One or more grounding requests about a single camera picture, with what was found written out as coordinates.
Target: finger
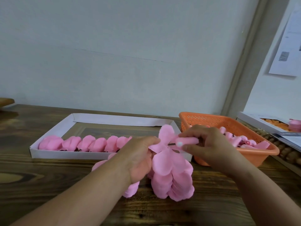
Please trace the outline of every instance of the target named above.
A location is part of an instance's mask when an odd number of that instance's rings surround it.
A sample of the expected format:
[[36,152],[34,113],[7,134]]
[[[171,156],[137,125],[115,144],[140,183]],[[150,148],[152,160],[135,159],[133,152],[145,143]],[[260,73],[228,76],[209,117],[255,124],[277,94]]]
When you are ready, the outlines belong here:
[[149,147],[150,145],[160,143],[161,140],[157,137],[143,137],[141,138],[141,141],[145,144],[145,146]]
[[192,154],[193,156],[198,156],[203,160],[206,160],[208,152],[210,151],[210,148],[200,147],[195,144],[186,144],[182,147],[182,149],[183,151]]
[[206,126],[202,125],[194,125],[185,132],[180,133],[179,137],[202,137],[203,139],[205,139],[210,132],[211,128],[207,128]]

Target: right hand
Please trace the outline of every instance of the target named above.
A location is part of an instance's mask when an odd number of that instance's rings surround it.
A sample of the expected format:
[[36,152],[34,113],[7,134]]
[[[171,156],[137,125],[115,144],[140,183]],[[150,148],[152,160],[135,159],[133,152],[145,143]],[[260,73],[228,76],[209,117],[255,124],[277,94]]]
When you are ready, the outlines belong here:
[[252,165],[217,128],[194,125],[179,137],[197,137],[202,139],[198,145],[187,144],[183,150],[203,159],[213,169],[233,178],[239,172]]

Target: hand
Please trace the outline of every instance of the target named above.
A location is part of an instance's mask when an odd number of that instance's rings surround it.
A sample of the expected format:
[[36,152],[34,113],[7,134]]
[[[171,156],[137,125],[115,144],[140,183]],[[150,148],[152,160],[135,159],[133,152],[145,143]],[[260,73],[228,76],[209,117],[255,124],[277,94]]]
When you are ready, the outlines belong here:
[[217,128],[194,125],[179,137],[201,138],[198,145],[184,145],[183,150],[203,159],[212,168],[228,177],[234,177],[251,163],[234,148]]
[[160,143],[157,137],[132,138],[117,155],[122,160],[126,160],[129,170],[131,184],[144,178],[152,167],[152,152],[148,149],[150,145]]

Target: pink petal cluster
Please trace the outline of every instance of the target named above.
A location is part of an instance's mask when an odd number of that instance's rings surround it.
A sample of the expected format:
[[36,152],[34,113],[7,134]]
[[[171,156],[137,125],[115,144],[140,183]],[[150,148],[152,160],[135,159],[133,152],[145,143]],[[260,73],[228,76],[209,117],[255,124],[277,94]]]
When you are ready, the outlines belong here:
[[270,145],[270,143],[266,140],[257,144],[255,140],[248,140],[246,136],[237,137],[231,132],[227,132],[225,127],[220,127],[219,130],[222,134],[225,135],[225,137],[234,147],[267,149]]
[[117,152],[122,148],[132,137],[116,137],[111,136],[107,140],[88,135],[83,139],[72,136],[67,140],[63,140],[57,136],[47,136],[39,144],[38,149],[49,151],[69,151],[74,152],[76,149],[81,152]]
[[178,147],[168,146],[178,138],[172,126],[163,125],[159,138],[159,144],[149,146],[149,149],[157,153],[153,157],[152,170],[148,174],[155,195],[162,199],[169,196],[174,201],[192,197],[193,167],[181,154],[173,151],[179,150]]
[[[108,160],[110,160],[116,153],[112,153],[109,155]],[[107,160],[102,160],[100,162],[97,162],[93,167],[92,171],[94,171],[97,167],[100,167],[102,164],[104,164]],[[125,198],[132,197],[138,190],[140,182],[136,182],[128,187],[128,189],[124,192],[123,196]]]

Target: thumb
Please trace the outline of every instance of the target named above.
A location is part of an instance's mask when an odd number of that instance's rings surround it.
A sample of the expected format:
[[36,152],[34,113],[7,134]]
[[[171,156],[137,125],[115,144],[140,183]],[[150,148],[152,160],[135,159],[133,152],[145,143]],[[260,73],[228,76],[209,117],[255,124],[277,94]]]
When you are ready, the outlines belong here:
[[202,159],[206,159],[206,155],[208,152],[208,148],[206,147],[200,147],[198,145],[195,144],[186,144],[182,147],[183,151],[192,154],[193,156],[197,156],[200,157]]

